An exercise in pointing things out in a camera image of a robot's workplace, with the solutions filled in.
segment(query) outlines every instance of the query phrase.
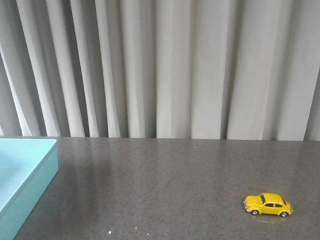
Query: car roof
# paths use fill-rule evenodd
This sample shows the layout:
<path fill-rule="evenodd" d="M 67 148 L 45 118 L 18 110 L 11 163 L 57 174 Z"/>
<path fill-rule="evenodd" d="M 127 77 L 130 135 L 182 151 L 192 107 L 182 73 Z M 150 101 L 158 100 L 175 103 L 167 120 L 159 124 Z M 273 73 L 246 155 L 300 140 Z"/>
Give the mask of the car roof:
<path fill-rule="evenodd" d="M 284 201 L 282 200 L 282 197 L 275 193 L 262 193 L 264 195 L 265 201 L 267 203 L 279 203 L 283 204 Z"/>

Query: dark gray countertop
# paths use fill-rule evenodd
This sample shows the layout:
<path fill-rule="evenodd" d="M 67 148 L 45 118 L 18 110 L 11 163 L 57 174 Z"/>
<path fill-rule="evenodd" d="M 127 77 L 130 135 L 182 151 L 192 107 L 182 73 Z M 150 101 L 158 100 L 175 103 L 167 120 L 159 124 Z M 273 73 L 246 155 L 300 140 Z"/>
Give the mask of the dark gray countertop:
<path fill-rule="evenodd" d="M 320 142 L 58 138 L 59 172 L 16 240 L 316 239 Z M 278 193 L 288 217 L 243 199 Z"/>

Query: light blue tray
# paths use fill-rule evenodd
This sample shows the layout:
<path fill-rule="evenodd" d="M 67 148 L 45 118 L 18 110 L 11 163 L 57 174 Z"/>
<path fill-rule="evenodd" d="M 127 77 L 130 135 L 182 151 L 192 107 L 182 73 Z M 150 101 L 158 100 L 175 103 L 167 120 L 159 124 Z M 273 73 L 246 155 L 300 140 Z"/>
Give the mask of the light blue tray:
<path fill-rule="evenodd" d="M 0 139 L 1 240 L 16 236 L 57 171 L 57 140 Z"/>

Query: curtain fold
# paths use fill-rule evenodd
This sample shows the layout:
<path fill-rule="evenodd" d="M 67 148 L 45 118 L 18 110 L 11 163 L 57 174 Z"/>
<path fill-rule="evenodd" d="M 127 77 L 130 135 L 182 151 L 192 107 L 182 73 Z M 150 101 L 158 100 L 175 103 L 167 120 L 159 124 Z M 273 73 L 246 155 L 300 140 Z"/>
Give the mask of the curtain fold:
<path fill-rule="evenodd" d="M 320 140 L 316 0 L 0 0 L 0 135 Z"/>

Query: car bumper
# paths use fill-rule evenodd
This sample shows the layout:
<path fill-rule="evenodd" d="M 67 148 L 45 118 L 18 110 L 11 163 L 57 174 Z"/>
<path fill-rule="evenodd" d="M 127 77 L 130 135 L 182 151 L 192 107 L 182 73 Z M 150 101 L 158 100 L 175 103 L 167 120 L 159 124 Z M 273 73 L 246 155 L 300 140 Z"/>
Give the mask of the car bumper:
<path fill-rule="evenodd" d="M 250 212 L 250 211 L 248 210 L 248 208 L 247 208 L 247 205 L 246 205 L 246 199 L 243 200 L 243 205 L 244 205 L 245 210 L 246 210 L 247 212 Z"/>

